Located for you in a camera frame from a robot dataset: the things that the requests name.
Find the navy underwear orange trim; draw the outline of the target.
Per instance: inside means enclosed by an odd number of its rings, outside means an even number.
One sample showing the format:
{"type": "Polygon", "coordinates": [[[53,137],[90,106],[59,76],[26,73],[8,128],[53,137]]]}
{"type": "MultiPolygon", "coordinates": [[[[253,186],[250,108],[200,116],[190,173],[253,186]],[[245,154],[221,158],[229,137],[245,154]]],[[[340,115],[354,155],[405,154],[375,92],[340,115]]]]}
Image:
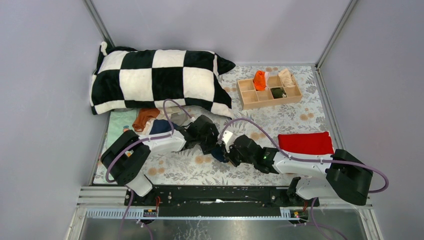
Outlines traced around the navy underwear orange trim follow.
{"type": "Polygon", "coordinates": [[[222,148],[217,146],[210,151],[210,154],[221,163],[228,163],[229,161],[225,158],[222,148]]]}

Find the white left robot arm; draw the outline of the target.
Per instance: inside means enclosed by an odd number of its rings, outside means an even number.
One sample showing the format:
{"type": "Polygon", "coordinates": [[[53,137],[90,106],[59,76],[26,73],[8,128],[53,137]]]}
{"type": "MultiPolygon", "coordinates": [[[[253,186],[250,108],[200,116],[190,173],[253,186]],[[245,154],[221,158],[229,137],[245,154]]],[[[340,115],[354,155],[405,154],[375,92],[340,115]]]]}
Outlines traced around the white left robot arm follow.
{"type": "Polygon", "coordinates": [[[107,182],[125,186],[136,194],[144,206],[152,204],[155,192],[151,181],[141,172],[149,157],[181,152],[200,146],[203,154],[211,154],[217,147],[219,132],[205,115],[194,119],[188,126],[167,122],[164,130],[148,135],[138,135],[127,130],[101,155],[106,168],[107,182]]]}

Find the wooden compartment organizer box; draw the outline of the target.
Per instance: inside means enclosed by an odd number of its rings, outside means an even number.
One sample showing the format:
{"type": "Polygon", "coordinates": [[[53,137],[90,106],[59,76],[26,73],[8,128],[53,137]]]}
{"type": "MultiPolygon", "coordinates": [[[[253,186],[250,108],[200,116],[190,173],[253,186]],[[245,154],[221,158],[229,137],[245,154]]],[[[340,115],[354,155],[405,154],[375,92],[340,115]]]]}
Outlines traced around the wooden compartment organizer box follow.
{"type": "Polygon", "coordinates": [[[271,76],[268,79],[269,89],[263,91],[256,90],[252,78],[238,80],[236,87],[242,109],[250,110],[300,102],[303,95],[293,74],[291,78],[294,86],[286,87],[277,75],[271,76]],[[274,98],[271,89],[275,88],[282,89],[285,94],[281,98],[274,98]]]}

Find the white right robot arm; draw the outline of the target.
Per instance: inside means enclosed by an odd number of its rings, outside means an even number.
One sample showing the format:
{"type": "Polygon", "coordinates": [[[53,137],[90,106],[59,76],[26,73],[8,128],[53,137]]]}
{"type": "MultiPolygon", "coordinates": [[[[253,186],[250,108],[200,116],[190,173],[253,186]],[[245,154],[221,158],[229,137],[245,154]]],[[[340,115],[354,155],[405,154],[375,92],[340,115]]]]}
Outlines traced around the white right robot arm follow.
{"type": "Polygon", "coordinates": [[[311,155],[261,147],[246,135],[226,130],[221,139],[224,158],[237,167],[251,164],[264,174],[293,174],[286,191],[287,201],[299,206],[314,198],[340,198],[364,206],[367,203],[373,172],[349,152],[311,155]]]}

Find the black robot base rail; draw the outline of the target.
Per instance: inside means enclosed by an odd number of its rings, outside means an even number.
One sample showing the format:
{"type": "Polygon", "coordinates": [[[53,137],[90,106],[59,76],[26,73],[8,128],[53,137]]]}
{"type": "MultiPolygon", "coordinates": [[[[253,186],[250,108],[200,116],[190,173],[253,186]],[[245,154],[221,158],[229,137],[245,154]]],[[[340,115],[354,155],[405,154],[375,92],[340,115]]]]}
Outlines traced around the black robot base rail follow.
{"type": "Polygon", "coordinates": [[[125,206],[152,207],[154,210],[202,209],[228,210],[318,207],[319,200],[304,200],[293,187],[280,186],[216,186],[216,185],[154,185],[145,196],[131,195],[128,190],[125,206]]]}

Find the orange underwear white trim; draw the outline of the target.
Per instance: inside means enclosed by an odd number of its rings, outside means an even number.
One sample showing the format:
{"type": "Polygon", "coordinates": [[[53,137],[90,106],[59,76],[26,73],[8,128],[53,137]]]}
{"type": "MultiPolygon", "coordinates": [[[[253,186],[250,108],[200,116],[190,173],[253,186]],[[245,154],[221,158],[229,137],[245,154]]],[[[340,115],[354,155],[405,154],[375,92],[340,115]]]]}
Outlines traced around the orange underwear white trim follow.
{"type": "Polygon", "coordinates": [[[258,70],[253,78],[253,85],[256,91],[265,91],[268,87],[269,73],[258,70]]]}

